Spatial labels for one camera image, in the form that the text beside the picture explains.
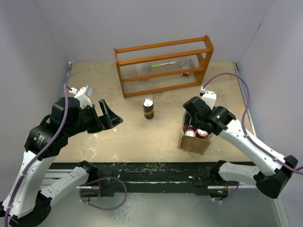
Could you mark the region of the brown canvas tote bag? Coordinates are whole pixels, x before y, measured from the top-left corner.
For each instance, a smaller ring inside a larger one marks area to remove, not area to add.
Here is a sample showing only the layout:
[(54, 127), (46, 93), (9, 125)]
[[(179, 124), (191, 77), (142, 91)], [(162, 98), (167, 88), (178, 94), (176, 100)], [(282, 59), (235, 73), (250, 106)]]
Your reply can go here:
[(181, 132), (180, 132), (180, 137), (178, 140), (178, 149), (191, 152), (191, 153), (196, 153), (203, 155), (205, 151), (208, 149), (210, 145), (210, 140), (214, 134), (210, 134), (210, 139), (209, 140), (202, 140), (197, 137), (189, 137), (184, 135), (184, 126), (185, 125), (193, 125), (193, 121), (191, 120), (191, 117), (188, 115), (187, 112), (184, 112), (183, 115), (183, 121), (182, 121), (182, 126), (181, 126)]

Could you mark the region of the black beverage can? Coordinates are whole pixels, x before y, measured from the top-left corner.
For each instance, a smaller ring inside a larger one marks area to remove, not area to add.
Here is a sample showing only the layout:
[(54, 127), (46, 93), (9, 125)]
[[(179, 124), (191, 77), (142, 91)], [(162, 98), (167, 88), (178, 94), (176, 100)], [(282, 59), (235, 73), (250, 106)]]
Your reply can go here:
[(143, 113), (146, 119), (152, 119), (154, 117), (154, 102), (149, 97), (143, 100)]

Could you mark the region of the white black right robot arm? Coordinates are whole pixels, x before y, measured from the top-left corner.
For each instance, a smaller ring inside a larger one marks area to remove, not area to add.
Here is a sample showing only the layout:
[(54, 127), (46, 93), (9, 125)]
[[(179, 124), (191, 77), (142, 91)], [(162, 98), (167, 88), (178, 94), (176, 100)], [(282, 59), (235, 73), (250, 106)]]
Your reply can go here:
[(236, 116), (225, 107), (210, 108), (202, 98), (195, 96), (186, 101), (183, 108), (199, 129), (228, 141), (254, 163), (254, 166), (244, 166), (217, 162), (210, 174), (214, 184), (236, 181), (254, 185), (272, 199), (280, 195), (298, 164), (294, 156), (284, 156), (265, 145), (246, 131)]

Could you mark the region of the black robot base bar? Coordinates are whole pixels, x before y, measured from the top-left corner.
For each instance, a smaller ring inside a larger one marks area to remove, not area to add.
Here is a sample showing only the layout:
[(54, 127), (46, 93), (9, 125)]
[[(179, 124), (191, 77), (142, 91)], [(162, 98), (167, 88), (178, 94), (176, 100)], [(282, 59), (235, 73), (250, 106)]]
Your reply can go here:
[(211, 175), (213, 162), (94, 163), (97, 167), (86, 185), (96, 186), (100, 195), (114, 193), (192, 193), (226, 197), (236, 182)]

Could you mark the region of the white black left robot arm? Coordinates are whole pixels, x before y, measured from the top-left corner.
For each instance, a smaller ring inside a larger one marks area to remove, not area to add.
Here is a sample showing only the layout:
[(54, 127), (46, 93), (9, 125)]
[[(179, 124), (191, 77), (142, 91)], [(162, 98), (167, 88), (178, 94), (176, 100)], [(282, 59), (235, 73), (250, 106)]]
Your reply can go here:
[(41, 187), (47, 170), (70, 137), (85, 131), (109, 130), (123, 122), (105, 100), (101, 99), (99, 105), (102, 116), (97, 115), (94, 105), (82, 107), (74, 97), (60, 98), (53, 104), (51, 114), (30, 131), (18, 177), (7, 198), (0, 203), (0, 215), (5, 218), (6, 226), (36, 227), (75, 187), (96, 183), (98, 168), (88, 161), (81, 161), (66, 176), (50, 186)]

